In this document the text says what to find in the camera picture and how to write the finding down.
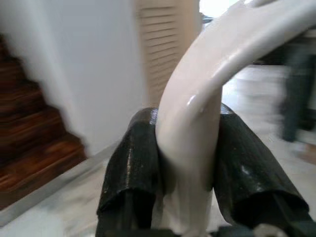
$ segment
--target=marble floor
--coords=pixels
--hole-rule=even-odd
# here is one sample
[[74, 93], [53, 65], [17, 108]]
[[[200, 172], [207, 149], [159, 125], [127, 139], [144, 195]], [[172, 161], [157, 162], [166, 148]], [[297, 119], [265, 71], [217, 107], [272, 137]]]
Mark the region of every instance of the marble floor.
[[[279, 139], [276, 105], [282, 98], [285, 67], [250, 66], [225, 85], [223, 102], [230, 106], [276, 156], [310, 205], [316, 219], [316, 165], [295, 157], [292, 145]], [[300, 132], [299, 140], [315, 144], [316, 132]], [[43, 200], [0, 230], [2, 237], [92, 237], [96, 208], [109, 157]], [[216, 199], [209, 230], [225, 224]]]

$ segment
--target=wooden stair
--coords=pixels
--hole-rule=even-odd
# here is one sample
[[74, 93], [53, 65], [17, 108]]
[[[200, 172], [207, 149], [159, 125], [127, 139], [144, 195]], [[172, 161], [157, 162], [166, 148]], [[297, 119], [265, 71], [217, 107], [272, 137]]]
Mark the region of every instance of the wooden stair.
[[86, 159], [56, 108], [45, 103], [0, 35], [0, 210]]

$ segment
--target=wooden louvered shutter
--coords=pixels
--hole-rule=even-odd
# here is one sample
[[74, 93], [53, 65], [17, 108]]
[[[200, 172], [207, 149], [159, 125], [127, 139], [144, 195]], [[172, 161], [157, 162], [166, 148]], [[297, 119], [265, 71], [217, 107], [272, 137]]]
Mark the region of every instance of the wooden louvered shutter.
[[138, 22], [150, 105], [163, 90], [183, 55], [178, 0], [139, 0]]

